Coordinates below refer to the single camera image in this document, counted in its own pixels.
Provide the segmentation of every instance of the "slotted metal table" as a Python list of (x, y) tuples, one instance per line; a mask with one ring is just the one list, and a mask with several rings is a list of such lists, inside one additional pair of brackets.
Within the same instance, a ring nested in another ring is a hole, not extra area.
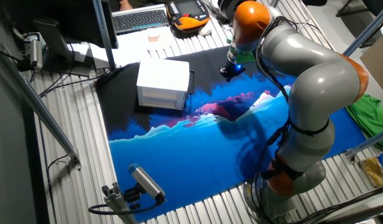
[[(266, 6), (270, 5), (266, 0), (263, 0), (262, 3)], [(305, 11), (307, 9), (298, 0), (280, 1), (277, 9), (295, 22), (306, 22)], [(310, 17), (310, 23), (317, 26), (312, 16)], [(149, 56), (167, 58), (228, 46), (226, 36), (231, 35), (231, 28), (222, 26), (213, 18), (209, 23), (214, 27), (210, 35), (203, 37), (184, 34), (181, 39), (174, 37), (173, 45), (163, 50), (150, 51)], [(302, 34), (331, 48), (325, 37), (314, 28), (303, 26)], [(92, 70), (90, 77), (96, 77), (99, 74)], [(59, 74), (37, 75), (32, 85), (37, 93), (41, 93), (58, 78), (60, 78)], [(61, 79), (60, 82), (67, 84), (86, 78), (64, 75)], [(53, 202), (49, 197), (47, 173), (43, 169), (51, 223), (55, 223), (52, 204), (55, 207), (57, 223), (122, 223), (117, 216), (99, 216), (88, 213), (88, 207), (104, 203), (101, 187), (103, 185), (111, 186), (111, 183), (116, 181), (103, 117), (93, 82), (81, 82), (56, 89), (42, 100), (73, 146), (78, 149), (82, 164), (82, 169), (76, 170), (66, 157), (52, 166), (49, 176), (52, 181)], [(40, 126), (37, 116), (35, 116), (35, 120), (41, 163), (43, 166), (47, 166), (56, 158), (64, 156), (65, 151), (47, 128), (44, 125)], [(358, 158), (363, 160), (375, 156), (378, 152), (374, 148), (365, 149), (358, 153)], [(293, 198), (297, 210), (292, 211), (290, 216), (294, 221), (374, 189), (357, 164), (348, 164), (340, 156), (334, 156), (326, 159), (324, 165), (327, 171), (326, 179), (313, 190)], [(242, 196), (242, 186), (239, 184), (203, 201), (176, 209), (143, 223), (256, 223), (250, 214), (252, 212), (246, 206)]]

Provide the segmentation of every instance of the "keyboard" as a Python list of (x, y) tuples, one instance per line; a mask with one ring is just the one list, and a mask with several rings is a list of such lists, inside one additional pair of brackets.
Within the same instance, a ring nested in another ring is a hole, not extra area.
[(116, 33), (130, 32), (169, 24), (164, 10), (113, 16)]

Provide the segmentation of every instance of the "blue mat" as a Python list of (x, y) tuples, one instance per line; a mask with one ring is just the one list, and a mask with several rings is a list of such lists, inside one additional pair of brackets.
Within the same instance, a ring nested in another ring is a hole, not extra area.
[[(206, 199), (250, 178), (266, 139), (285, 123), (288, 106), (283, 96), (256, 72), (255, 65), (229, 83), (219, 75), (227, 50), (174, 58), (189, 61), (195, 70), (195, 93), (184, 111), (137, 105), (133, 86), (139, 64), (98, 85), (120, 188), (135, 185), (127, 169), (137, 163), (165, 190), (168, 202), (137, 214), (139, 221)], [(288, 90), (295, 81), (288, 76), (278, 79)], [(326, 157), (365, 140), (346, 110), (330, 118), (336, 138)], [(269, 148), (264, 167), (276, 149)], [(154, 200), (143, 195), (139, 203), (149, 207)]]

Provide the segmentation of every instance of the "robotic arm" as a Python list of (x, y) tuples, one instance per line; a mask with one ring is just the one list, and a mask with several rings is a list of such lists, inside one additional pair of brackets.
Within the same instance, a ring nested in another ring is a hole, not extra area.
[[(265, 28), (278, 16), (275, 9), (255, 1), (240, 4), (234, 15), (229, 61), (220, 70), (230, 81), (243, 72), (238, 69), (243, 63), (255, 62), (252, 52), (261, 43), (262, 61), (270, 71), (298, 77), (288, 100), (290, 130), (262, 175), (266, 181), (260, 204), (271, 218), (291, 210), (289, 198), (311, 190), (325, 178), (321, 159), (335, 140), (329, 116), (357, 101), (368, 85), (362, 66), (307, 39), (290, 24), (267, 30), (261, 40)], [(256, 197), (247, 193), (254, 204)]]

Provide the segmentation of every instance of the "metal pole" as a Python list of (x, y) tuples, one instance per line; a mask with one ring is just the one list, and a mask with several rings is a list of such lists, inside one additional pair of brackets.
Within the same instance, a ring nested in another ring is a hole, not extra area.
[(383, 10), (372, 21), (367, 28), (354, 40), (354, 42), (343, 52), (343, 55), (349, 57), (381, 24), (383, 23)]
[(59, 144), (74, 161), (76, 168), (81, 168), (80, 157), (78, 153), (74, 151), (74, 148), (66, 137), (65, 133), (56, 123), (53, 116), (49, 113), (48, 109), (45, 107), (38, 94), (31, 87), (28, 79), (20, 74), (17, 68), (14, 67), (12, 61), (2, 55), (0, 55), (0, 73), (5, 74), (10, 79), (12, 84), (16, 87), (16, 90), (19, 91), (20, 95), (26, 100), (29, 106), (34, 110), (44, 125), (52, 133), (54, 138), (59, 142)]
[(362, 150), (365, 150), (368, 147), (373, 146), (373, 145), (379, 143), (382, 140), (383, 140), (383, 132), (381, 132), (381, 133), (379, 133), (379, 134), (377, 134), (377, 135), (367, 139), (367, 141), (365, 141), (365, 142), (361, 143), (360, 145), (358, 145), (358, 146), (356, 146), (356, 147), (346, 151), (345, 152), (345, 156), (346, 157), (352, 157), (356, 153), (358, 153), (358, 152), (360, 152)]
[(109, 60), (109, 68), (110, 70), (114, 70), (116, 68), (116, 64), (114, 63), (113, 51), (111, 50), (109, 32), (107, 31), (106, 20), (104, 19), (104, 12), (101, 0), (93, 0), (93, 7), (95, 8), (100, 34), (102, 35), (103, 45), (106, 49), (107, 59)]
[(280, 0), (273, 0), (271, 6), (276, 8)]

